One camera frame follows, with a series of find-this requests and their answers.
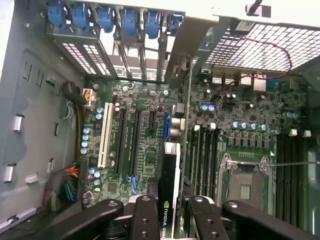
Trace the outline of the thin metal locking lever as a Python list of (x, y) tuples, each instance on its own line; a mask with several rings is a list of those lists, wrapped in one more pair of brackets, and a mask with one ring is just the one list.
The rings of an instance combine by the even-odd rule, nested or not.
[(270, 163), (270, 167), (300, 166), (300, 165), (320, 165), (320, 161), (302, 161), (286, 163)]

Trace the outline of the short black expansion slot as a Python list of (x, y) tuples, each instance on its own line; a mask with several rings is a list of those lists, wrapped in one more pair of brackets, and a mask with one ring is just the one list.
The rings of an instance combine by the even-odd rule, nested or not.
[(149, 113), (149, 130), (153, 131), (156, 129), (156, 122), (157, 122), (157, 112), (150, 111), (150, 113)]

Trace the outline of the blue card retention clip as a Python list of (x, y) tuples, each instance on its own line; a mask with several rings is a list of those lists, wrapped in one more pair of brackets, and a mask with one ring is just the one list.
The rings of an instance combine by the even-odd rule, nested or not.
[(66, 29), (67, 18), (65, 3), (60, 0), (48, 0), (47, 3), (48, 20), (59, 29)]
[(138, 35), (139, 12), (134, 8), (123, 8), (121, 10), (122, 30), (129, 36), (136, 38)]
[(157, 39), (160, 32), (161, 14), (157, 11), (146, 11), (144, 32), (150, 40)]
[(88, 6), (82, 2), (74, 2), (72, 6), (72, 21), (78, 29), (87, 33), (90, 30)]
[(115, 26), (114, 9), (109, 6), (101, 5), (97, 8), (97, 14), (99, 26), (105, 33), (111, 33)]
[(179, 14), (179, 13), (173, 13), (170, 14), (167, 17), (167, 34), (169, 36), (175, 37), (180, 24), (182, 23), (182, 21), (184, 20), (184, 15)]

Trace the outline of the blue expansion slot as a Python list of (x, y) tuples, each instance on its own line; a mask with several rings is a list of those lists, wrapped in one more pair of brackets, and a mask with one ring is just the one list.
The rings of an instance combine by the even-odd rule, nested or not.
[(171, 127), (170, 114), (168, 111), (164, 112), (163, 117), (163, 129), (162, 129), (162, 140), (166, 141), (169, 137), (169, 131)]

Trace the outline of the CPU socket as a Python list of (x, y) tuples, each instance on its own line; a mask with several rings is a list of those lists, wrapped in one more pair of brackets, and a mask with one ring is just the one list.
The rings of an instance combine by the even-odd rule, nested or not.
[(249, 204), (273, 214), (275, 181), (274, 155), (253, 152), (224, 152), (218, 165), (215, 203), (229, 200)]

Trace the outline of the silver chipset heatsink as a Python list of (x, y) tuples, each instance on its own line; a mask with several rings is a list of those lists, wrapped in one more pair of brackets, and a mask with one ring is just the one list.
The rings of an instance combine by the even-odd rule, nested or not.
[(266, 77), (263, 74), (242, 74), (238, 87), (244, 90), (265, 92), (267, 89)]

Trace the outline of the long black expansion slot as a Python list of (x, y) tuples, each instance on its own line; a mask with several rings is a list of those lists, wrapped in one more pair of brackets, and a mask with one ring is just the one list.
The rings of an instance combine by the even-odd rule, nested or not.
[(137, 171), (141, 123), (142, 123), (142, 111), (137, 109), (134, 115), (134, 126), (133, 126), (133, 132), (132, 132), (130, 168), (129, 168), (130, 176), (134, 176)]
[(122, 173), (124, 148), (127, 134), (127, 109), (121, 108), (119, 116), (119, 131), (118, 131), (118, 141), (117, 141), (117, 162), (116, 162), (116, 174), (120, 175)]

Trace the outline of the green motherboard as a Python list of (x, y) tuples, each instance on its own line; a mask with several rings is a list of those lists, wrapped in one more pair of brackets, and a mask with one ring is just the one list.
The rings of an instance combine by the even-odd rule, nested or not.
[[(161, 84), (134, 83), (121, 80), (91, 81), (88, 89), (96, 92), (95, 107), (86, 112), (84, 128), (81, 138), (81, 156), (87, 164), (84, 175), (84, 191), (82, 204), (91, 207), (98, 202), (115, 198), (127, 203), (134, 195), (151, 192), (151, 185), (159, 182), (161, 157), (160, 146), (163, 137), (164, 113), (172, 101), (169, 88)], [(202, 128), (211, 131), (210, 153), (210, 189), (209, 198), (212, 197), (213, 183), (213, 149), (214, 132), (219, 129), (217, 146), (217, 173), (221, 154), (228, 153), (254, 153), (258, 155), (273, 155), (272, 164), (277, 163), (277, 136), (283, 135), (283, 163), (285, 152), (285, 137), (290, 138), (292, 163), (293, 139), (311, 137), (307, 128), (307, 96), (303, 85), (291, 89), (284, 83), (267, 83), (266, 91), (253, 91), (228, 87), (220, 90), (210, 82), (203, 82), (191, 86), (190, 109), (186, 147), (186, 161), (183, 182), (193, 195), (200, 195), (200, 156)], [(113, 103), (113, 119), (109, 155), (106, 167), (98, 167), (98, 157), (101, 142), (101, 132), (105, 103)], [(121, 108), (127, 109), (127, 128), (124, 144), (124, 154), (121, 174), (116, 174), (117, 145), (119, 138), (119, 120)], [(141, 129), (139, 139), (138, 160), (135, 175), (129, 175), (132, 147), (132, 133), (134, 129), (135, 112), (142, 111)], [(150, 111), (156, 111), (155, 130), (149, 130)], [(200, 125), (198, 147), (198, 173), (197, 193), (194, 194), (193, 180), (193, 140), (194, 127)], [(304, 228), (307, 220), (302, 221), (299, 210), (299, 167), (297, 165), (297, 217), (296, 224), (292, 222), (292, 167), (290, 166), (290, 224)], [(275, 173), (275, 199), (273, 214), (276, 217), (276, 179)], [(202, 196), (206, 196), (206, 146), (204, 149), (204, 166), (202, 180)]]

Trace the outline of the black open PC case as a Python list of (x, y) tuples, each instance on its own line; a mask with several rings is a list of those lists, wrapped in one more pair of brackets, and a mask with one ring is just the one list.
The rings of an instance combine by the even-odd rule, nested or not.
[[(64, 2), (66, 29), (59, 29), (48, 19), (46, 4), (45, 34), (62, 55), (83, 76), (83, 87), (65, 81), (61, 91), (67, 100), (67, 115), (75, 117), (74, 159), (51, 173), (45, 183), (42, 203), (36, 212), (22, 221), (0, 228), (0, 240), (32, 240), (32, 235), (90, 207), (84, 207), (87, 164), (81, 156), (81, 142), (86, 112), (83, 89), (92, 81), (127, 81), (160, 84), (168, 87), (165, 74), (175, 36), (167, 34), (167, 19), (182, 14), (205, 20), (219, 18), (214, 28), (211, 50), (193, 69), (191, 86), (209, 82), (221, 91), (237, 87), (242, 74), (266, 75), (267, 84), (283, 83), (290, 89), (304, 86), (307, 91), (307, 161), (320, 162), (320, 0), (262, 0), (271, 6), (271, 18), (247, 16), (245, 6), (255, 0), (60, 0)], [(73, 23), (74, 2), (88, 7), (89, 31), (82, 32)], [(105, 33), (98, 24), (97, 9), (114, 9), (114, 28)], [(138, 10), (137, 37), (122, 29), (123, 8)], [(145, 13), (161, 14), (159, 35), (145, 34)], [(179, 209), (174, 238), (160, 240), (197, 240), (190, 236), (189, 198), (193, 195), (181, 182)], [(307, 165), (306, 227), (298, 227), (320, 240), (320, 164)]]

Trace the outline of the black RAM slot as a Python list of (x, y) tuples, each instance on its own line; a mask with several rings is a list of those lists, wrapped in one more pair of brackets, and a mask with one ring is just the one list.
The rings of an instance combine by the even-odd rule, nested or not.
[(308, 143), (307, 139), (301, 137), (299, 139), (299, 162), (302, 163), (298, 167), (299, 173), (299, 214), (302, 221), (308, 219), (308, 166), (306, 162), (308, 161)]
[(201, 151), (200, 151), (200, 178), (199, 178), (199, 194), (203, 194), (203, 171), (205, 161), (205, 145), (206, 145), (206, 129), (201, 129)]
[(219, 143), (219, 133), (220, 130), (216, 129), (213, 134), (213, 155), (212, 155), (212, 197), (216, 198), (216, 180), (217, 180), (217, 170), (218, 170), (218, 143)]
[[(282, 134), (277, 136), (277, 158), (276, 163), (282, 164), (284, 162), (284, 136)], [(283, 166), (276, 167), (276, 212), (278, 219), (283, 220)]]
[(200, 125), (194, 126), (193, 136), (193, 186), (194, 194), (197, 194), (198, 187), (198, 156), (199, 156), (199, 135), (201, 133)]
[(211, 140), (212, 140), (212, 132), (208, 129), (206, 131), (206, 152), (205, 152), (205, 180), (206, 180), (206, 187), (205, 187), (205, 195), (207, 197), (210, 196), (210, 174), (211, 174)]
[[(284, 163), (291, 162), (291, 140), (289, 136), (285, 136), (284, 141)], [(284, 170), (284, 192), (283, 192), (283, 217), (289, 223), (291, 219), (290, 197), (291, 197), (291, 167), (289, 165), (283, 168)]]
[[(291, 155), (291, 161), (292, 163), (298, 162), (298, 137), (295, 137), (292, 140), (292, 155)], [(298, 169), (297, 165), (294, 165), (291, 167), (291, 220), (293, 224), (296, 224), (297, 221), (297, 194), (298, 194)]]

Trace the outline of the white power connector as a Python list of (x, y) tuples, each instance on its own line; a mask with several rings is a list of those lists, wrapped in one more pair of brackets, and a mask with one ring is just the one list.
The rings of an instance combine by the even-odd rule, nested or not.
[(84, 88), (82, 90), (82, 96), (85, 99), (85, 104), (83, 106), (87, 109), (93, 109), (97, 100), (96, 92), (91, 88)]

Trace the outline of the white expansion slot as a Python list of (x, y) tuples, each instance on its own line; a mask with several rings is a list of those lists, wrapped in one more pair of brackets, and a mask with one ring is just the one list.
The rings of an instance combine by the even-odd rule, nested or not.
[(107, 159), (109, 157), (111, 131), (114, 116), (114, 104), (112, 102), (106, 102), (104, 105), (100, 146), (98, 154), (98, 168), (105, 168), (107, 166)]

